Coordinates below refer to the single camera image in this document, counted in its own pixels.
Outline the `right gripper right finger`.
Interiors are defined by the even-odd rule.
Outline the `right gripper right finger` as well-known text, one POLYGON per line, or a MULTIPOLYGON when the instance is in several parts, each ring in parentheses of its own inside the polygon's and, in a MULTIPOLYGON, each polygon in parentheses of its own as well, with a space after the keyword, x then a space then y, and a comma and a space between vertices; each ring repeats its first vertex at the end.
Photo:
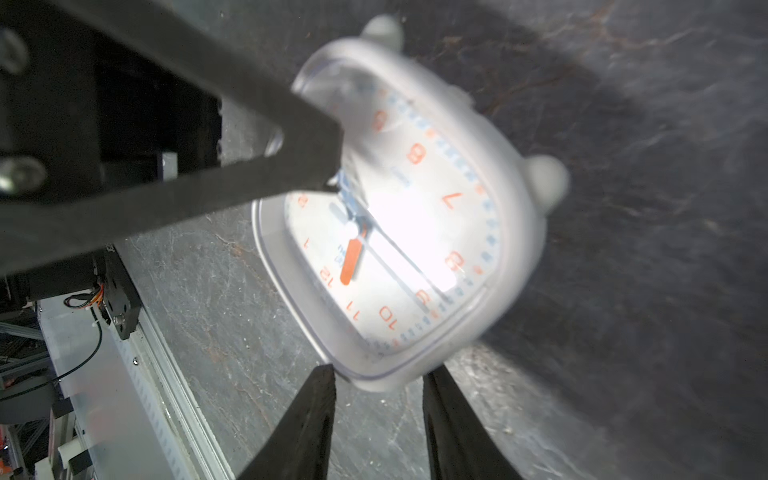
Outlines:
POLYGON ((445 366, 423 377, 423 414, 433 479, 522 479, 445 366))

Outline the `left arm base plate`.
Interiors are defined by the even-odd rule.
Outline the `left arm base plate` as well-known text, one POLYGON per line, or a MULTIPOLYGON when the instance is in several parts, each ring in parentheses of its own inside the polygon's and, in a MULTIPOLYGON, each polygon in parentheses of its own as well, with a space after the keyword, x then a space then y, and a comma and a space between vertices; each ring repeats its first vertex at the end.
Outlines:
POLYGON ((138 326, 141 298, 113 244, 95 252, 92 259, 100 291, 94 307, 96 315, 126 341, 138 326))

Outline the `white alarm clock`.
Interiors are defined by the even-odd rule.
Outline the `white alarm clock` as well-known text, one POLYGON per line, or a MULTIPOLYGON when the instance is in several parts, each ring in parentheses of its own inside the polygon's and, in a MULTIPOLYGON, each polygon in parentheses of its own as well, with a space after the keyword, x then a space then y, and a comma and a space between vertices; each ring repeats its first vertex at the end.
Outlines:
POLYGON ((339 122, 340 168, 252 207, 259 256, 305 336, 371 392, 427 374, 500 319, 570 187, 560 160, 521 155, 403 44, 379 15, 306 61, 291 90, 339 122))

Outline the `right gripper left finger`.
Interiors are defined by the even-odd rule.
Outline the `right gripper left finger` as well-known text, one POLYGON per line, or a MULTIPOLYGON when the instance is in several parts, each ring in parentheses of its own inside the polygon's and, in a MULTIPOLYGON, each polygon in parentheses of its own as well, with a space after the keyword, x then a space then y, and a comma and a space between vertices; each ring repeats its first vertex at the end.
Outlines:
POLYGON ((335 371, 314 368, 240 479, 315 479, 328 475, 336 410, 335 371))

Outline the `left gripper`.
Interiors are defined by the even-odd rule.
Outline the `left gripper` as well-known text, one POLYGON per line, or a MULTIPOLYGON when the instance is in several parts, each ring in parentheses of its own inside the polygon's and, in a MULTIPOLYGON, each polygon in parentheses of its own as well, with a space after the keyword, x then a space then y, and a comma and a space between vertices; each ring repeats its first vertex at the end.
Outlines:
POLYGON ((153 1, 1 5, 5 275, 320 187, 341 146, 335 121, 153 1), (280 149, 216 167, 216 97, 270 120, 282 132, 280 149), (169 181, 160 179, 166 153, 183 173, 169 181))

